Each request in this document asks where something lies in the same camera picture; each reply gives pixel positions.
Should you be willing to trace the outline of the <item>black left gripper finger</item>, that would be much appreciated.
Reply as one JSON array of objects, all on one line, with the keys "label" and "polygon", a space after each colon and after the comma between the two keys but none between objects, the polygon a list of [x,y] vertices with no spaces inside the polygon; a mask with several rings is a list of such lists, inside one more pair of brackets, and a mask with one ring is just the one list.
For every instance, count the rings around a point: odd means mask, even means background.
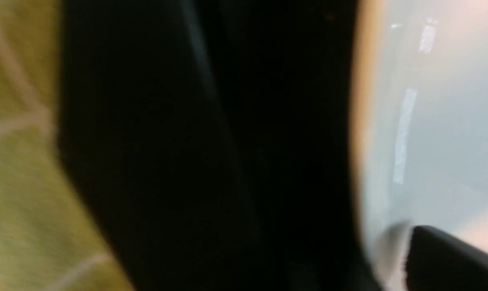
[{"label": "black left gripper finger", "polygon": [[409,291],[488,291],[488,253],[432,226],[416,226],[405,262]]}]

